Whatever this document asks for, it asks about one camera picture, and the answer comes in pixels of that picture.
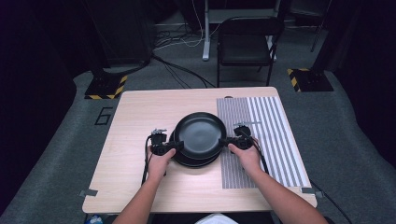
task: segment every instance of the black pan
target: black pan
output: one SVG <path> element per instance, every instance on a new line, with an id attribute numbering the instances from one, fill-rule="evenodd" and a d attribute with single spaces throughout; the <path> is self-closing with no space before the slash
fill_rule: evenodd
<path id="1" fill-rule="evenodd" d="M 219 139 L 226 138 L 224 123 L 218 117 L 197 112 L 184 117 L 175 128 L 175 140 L 184 141 L 180 152 L 193 160 L 208 160 L 219 154 Z"/>
<path id="2" fill-rule="evenodd" d="M 174 133 L 171 134 L 170 139 L 172 140 L 174 138 Z M 214 161 L 220 154 L 220 152 L 216 155 L 214 155 L 211 158 L 208 159 L 204 159 L 204 160 L 194 160 L 191 158 L 186 157 L 185 155 L 183 155 L 180 151 L 178 151 L 175 156 L 173 157 L 173 159 L 175 161 L 177 161 L 179 164 L 182 164 L 184 166 L 188 166 L 190 168 L 199 168 L 205 165 L 208 165 L 209 163 L 211 163 L 212 161 Z"/>

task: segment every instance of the table top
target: table top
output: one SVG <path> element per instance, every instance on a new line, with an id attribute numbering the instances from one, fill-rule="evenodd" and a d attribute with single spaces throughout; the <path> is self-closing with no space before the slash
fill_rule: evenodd
<path id="1" fill-rule="evenodd" d="M 191 113 L 208 112 L 217 115 L 216 100 L 226 96 L 278 97 L 278 93 L 272 87 L 124 92 L 90 184 L 90 189 L 98 192 L 96 196 L 86 196 L 83 211 L 88 214 L 119 213 L 141 186 L 145 166 L 144 148 L 151 132 L 156 128 L 167 129 L 169 136 L 177 123 Z M 299 153 L 298 162 L 304 168 Z M 289 189 L 317 206 L 315 195 L 302 194 L 300 187 Z M 272 210 L 271 206 L 256 188 L 222 187 L 218 157 L 198 169 L 171 161 L 158 188 L 151 212 L 269 210 Z"/>

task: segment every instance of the gray carpet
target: gray carpet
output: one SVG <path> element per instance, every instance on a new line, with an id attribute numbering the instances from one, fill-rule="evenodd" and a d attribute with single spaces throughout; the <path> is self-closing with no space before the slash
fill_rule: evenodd
<path id="1" fill-rule="evenodd" d="M 279 91 L 309 177 L 328 193 L 353 223 L 394 223 L 396 171 L 378 155 L 362 133 L 336 77 L 326 73 L 334 87 L 331 92 L 295 92 L 291 86 L 287 69 L 310 67 L 324 36 L 322 34 L 316 51 L 311 53 L 312 30 L 287 29 L 279 42 L 270 85 Z M 181 44 L 154 53 L 215 83 L 215 43 L 214 37 L 209 62 L 201 60 L 203 42 L 195 48 Z M 175 71 L 192 88 L 204 87 L 198 78 Z M 252 76 L 247 76 L 246 80 L 224 82 L 221 86 L 263 86 L 264 83 L 257 81 L 255 69 L 251 71 Z M 266 71 L 266 68 L 262 69 L 261 78 L 265 78 Z M 247 73 L 240 69 L 228 69 L 228 72 L 231 77 Z M 90 73 L 75 78 L 78 86 L 75 102 L 40 161 L 1 216 L 0 223 L 83 222 L 83 198 L 78 194 L 90 185 L 110 126 L 94 123 L 103 107 L 113 107 L 106 110 L 112 118 L 119 101 L 84 100 L 84 91 L 91 80 Z M 163 64 L 152 61 L 146 68 L 129 75 L 124 90 L 181 88 Z M 335 223 L 347 223 L 327 198 L 318 198 L 318 210 Z"/>

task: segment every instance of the placemat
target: placemat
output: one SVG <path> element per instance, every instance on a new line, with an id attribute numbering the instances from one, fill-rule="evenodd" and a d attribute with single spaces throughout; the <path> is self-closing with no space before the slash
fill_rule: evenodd
<path id="1" fill-rule="evenodd" d="M 256 122 L 247 126 L 259 140 L 270 176 L 285 187 L 307 186 L 304 166 L 279 97 L 222 98 L 217 99 L 217 107 L 229 137 L 234 137 L 236 123 Z M 225 147 L 220 159 L 224 189 L 256 188 L 230 149 Z"/>

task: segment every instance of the hand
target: hand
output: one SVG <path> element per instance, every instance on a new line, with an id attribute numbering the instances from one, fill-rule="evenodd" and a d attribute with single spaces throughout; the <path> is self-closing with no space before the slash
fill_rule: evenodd
<path id="1" fill-rule="evenodd" d="M 161 181 L 163 175 L 166 172 L 166 167 L 173 156 L 175 156 L 176 150 L 172 148 L 166 154 L 157 156 L 151 152 L 151 146 L 148 147 L 148 179 L 154 179 Z"/>
<path id="2" fill-rule="evenodd" d="M 234 144 L 229 144 L 228 148 L 231 150 L 231 152 L 238 156 L 239 161 L 248 175 L 262 171 L 260 166 L 260 152 L 257 150 L 257 148 L 253 146 L 246 150 L 242 150 L 236 147 Z"/>

